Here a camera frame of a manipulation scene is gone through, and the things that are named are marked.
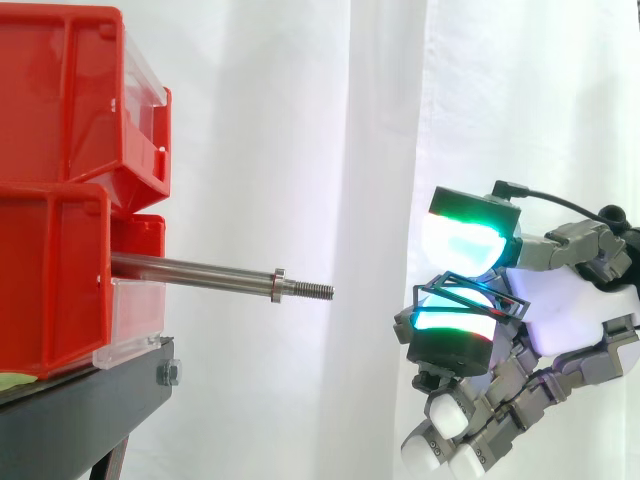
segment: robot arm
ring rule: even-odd
[[[640,357],[640,301],[629,285],[636,252],[609,225],[593,219],[568,224],[545,238],[512,239],[505,250],[503,264],[515,268],[495,268],[477,283],[520,295],[531,307],[524,318],[497,322],[488,371],[464,376],[446,362],[443,368],[414,357],[419,372],[413,386],[429,395],[427,418],[403,443],[402,458],[418,478],[445,463],[458,480],[480,478],[546,408],[575,388],[624,375]],[[508,311],[498,297],[488,297]],[[424,334],[416,319],[415,307],[396,316],[401,343]],[[429,353],[422,359],[440,358]],[[558,354],[552,367],[536,370],[541,356]]]

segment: clear plastic bin front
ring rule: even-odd
[[[93,352],[93,364],[109,369],[160,348],[164,329],[164,283],[112,279],[111,343]]]
[[[153,142],[153,109],[167,105],[167,92],[129,35],[125,34],[124,99],[131,121]]]

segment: metal rod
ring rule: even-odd
[[[264,273],[112,252],[111,271],[115,277],[261,295],[275,303],[280,303],[282,295],[333,300],[334,294],[329,285],[287,280],[281,268],[275,273]]]

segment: threaded rod end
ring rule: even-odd
[[[294,297],[316,298],[318,300],[333,300],[335,288],[331,285],[318,283],[295,282],[293,285]]]

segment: black cable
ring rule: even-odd
[[[601,217],[600,215],[596,215],[595,213],[590,212],[586,208],[582,208],[580,205],[576,205],[575,203],[565,200],[564,198],[556,197],[555,195],[550,195],[544,192],[538,192],[536,190],[529,190],[529,194],[527,196],[540,198],[542,200],[547,200],[548,202],[553,202],[558,205],[562,205],[563,207],[573,210],[574,212],[578,212],[580,215],[590,218],[591,220],[595,220],[596,222],[602,222],[605,225],[608,225],[609,227],[622,226],[622,222],[614,222],[613,220],[609,220],[607,218]]]
[[[526,198],[526,197],[535,197],[541,200],[546,200],[548,202],[555,203],[557,205],[561,205],[565,208],[573,210],[574,212],[578,212],[580,215],[583,215],[591,220],[595,220],[596,222],[601,222],[607,225],[614,232],[620,232],[629,228],[629,224],[625,221],[615,221],[609,220],[600,215],[596,215],[593,212],[590,212],[586,208],[582,208],[579,205],[576,205],[573,202],[565,200],[564,198],[556,197],[555,195],[551,195],[544,192],[538,192],[536,190],[530,190],[528,187],[524,187],[522,185],[517,185],[515,183],[505,182],[503,180],[498,180],[493,187],[493,193],[500,198],[504,198],[505,200],[511,200],[511,197],[516,198]]]

